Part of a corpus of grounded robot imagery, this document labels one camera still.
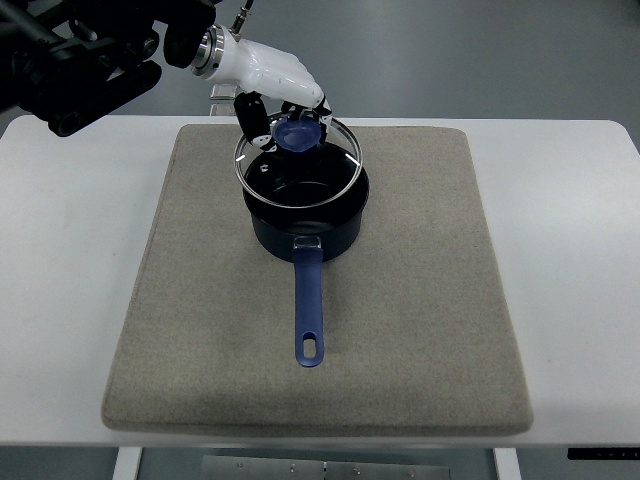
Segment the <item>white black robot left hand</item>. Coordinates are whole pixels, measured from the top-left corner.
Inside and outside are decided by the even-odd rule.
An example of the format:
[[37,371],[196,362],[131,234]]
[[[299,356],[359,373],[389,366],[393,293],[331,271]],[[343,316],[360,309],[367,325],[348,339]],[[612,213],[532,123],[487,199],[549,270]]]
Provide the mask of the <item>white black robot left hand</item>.
[[239,89],[234,109],[251,145],[265,152],[278,150],[263,96],[282,101],[282,112],[291,121],[310,111],[318,123],[318,142],[326,141],[333,112],[325,93],[295,55],[238,39],[228,29],[212,26],[204,34],[191,68],[195,75],[216,85]]

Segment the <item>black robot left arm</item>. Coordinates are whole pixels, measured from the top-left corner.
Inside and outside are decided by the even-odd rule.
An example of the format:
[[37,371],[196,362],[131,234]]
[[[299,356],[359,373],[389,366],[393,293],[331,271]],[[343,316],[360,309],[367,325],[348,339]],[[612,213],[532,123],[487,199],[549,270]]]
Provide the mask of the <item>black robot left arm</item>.
[[59,137],[152,89],[162,68],[193,64],[214,1],[4,1],[1,108],[35,115]]

